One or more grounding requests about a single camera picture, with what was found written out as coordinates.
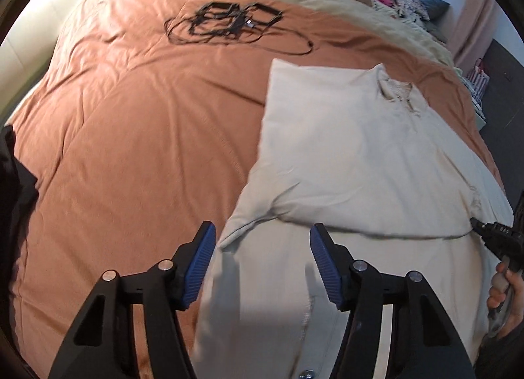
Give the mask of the right hand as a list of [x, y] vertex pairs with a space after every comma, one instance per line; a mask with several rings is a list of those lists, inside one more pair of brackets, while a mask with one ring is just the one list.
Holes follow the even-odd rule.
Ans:
[[523, 322], [523, 277], [511, 271], [504, 262], [496, 266], [487, 300], [489, 312], [498, 310], [500, 306], [503, 306], [507, 319], [498, 328], [497, 339], [506, 337]]

